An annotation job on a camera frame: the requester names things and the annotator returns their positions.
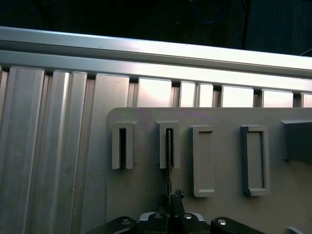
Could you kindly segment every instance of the gray block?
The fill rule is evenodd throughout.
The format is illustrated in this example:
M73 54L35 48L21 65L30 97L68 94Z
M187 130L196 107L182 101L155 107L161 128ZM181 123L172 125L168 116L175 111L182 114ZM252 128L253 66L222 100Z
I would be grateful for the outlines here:
M267 126L242 125L243 191L251 196L270 194L270 157Z
M283 120L285 125L286 160L312 163L312 120Z
M194 196L210 197L214 191L213 126L193 126Z

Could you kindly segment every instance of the dark background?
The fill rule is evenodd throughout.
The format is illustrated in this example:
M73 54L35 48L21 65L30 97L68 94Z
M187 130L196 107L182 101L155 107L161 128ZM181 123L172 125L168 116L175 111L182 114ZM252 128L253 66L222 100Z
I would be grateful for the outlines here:
M218 17L222 0L0 0L0 25L291 55L312 48L312 0L251 0L243 45L245 1L224 0Z

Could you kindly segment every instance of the metal slat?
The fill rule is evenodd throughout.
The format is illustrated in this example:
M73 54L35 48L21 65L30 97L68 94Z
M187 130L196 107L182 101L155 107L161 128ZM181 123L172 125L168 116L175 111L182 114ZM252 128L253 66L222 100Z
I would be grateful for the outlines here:
M169 107L171 81L140 78L137 107Z
M11 68L0 132L0 227L24 232L44 71Z
M255 64L255 71L271 70L284 73L300 73L312 69L312 59L308 57L235 50L210 46L178 44L161 41L100 37L83 34L48 32L32 29L0 27L2 47L38 51L39 53L84 54L85 56L109 56L111 58L164 61L185 65L207 64L231 68L244 64Z
M196 84L189 82L181 82L180 88L180 107L195 106Z
M293 107L293 93L262 90L262 107Z
M129 78L97 75L91 117L86 178L80 232L85 233L106 222L106 169L103 152L108 145L106 119L116 107L126 107Z
M48 83L33 220L34 233L54 233L70 74L54 72Z
M95 79L87 79L84 108L82 114L82 126L79 146L79 156L77 162L77 173L75 180L75 194L73 202L71 233L81 233L80 223L82 214L84 182L86 175L86 162L88 145L90 139L90 122L92 115L92 105L94 97Z
M172 81L204 82L213 85L247 86L254 89L288 90L296 93L312 92L312 80L248 72L208 68L117 61L99 58L69 57L48 54L0 50L0 64L43 67L65 71L119 74L152 77Z
M253 107L254 91L250 88L223 86L221 107Z
M169 107L179 107L179 103L180 103L180 87L171 87Z
M197 86L196 107L212 107L214 99L214 87L210 84L199 84Z
M301 107L311 108L312 107L312 95L311 94L301 94Z
M2 117L7 75L8 73L3 71L2 68L0 67L0 128L1 128L1 117Z
M55 215L55 233L70 233L74 184L80 142L82 112L85 97L87 75L72 74L66 113L61 169L58 182L57 211Z

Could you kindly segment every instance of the screw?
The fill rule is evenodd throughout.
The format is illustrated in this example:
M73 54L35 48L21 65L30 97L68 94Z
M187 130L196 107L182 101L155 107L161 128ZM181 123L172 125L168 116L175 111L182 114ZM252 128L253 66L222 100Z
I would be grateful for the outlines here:
M226 221L224 219L219 219L218 224L220 225L226 225Z
M162 216L160 214L156 214L154 217L155 218L162 218Z
M127 219L124 219L123 222L121 223L122 225L129 225L131 222Z
M191 214L185 214L184 217L185 217L186 219L191 219L191 218L192 218L192 215L191 215Z

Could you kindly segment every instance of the metal frame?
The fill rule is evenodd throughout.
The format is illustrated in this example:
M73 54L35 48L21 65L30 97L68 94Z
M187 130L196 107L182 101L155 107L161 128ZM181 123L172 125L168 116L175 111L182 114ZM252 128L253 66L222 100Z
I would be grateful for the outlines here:
M8 27L0 48L3 67L312 92L309 57Z

